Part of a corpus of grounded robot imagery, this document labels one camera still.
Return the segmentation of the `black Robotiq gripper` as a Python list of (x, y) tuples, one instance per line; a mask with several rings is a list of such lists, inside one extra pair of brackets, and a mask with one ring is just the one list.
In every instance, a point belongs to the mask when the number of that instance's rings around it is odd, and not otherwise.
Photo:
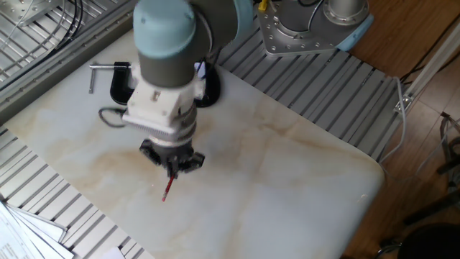
[(201, 168), (204, 164), (205, 155), (195, 153), (192, 142), (177, 147), (166, 147), (145, 139), (139, 147), (139, 151), (154, 165), (161, 166), (167, 171), (169, 178), (178, 178), (181, 173), (191, 173)]

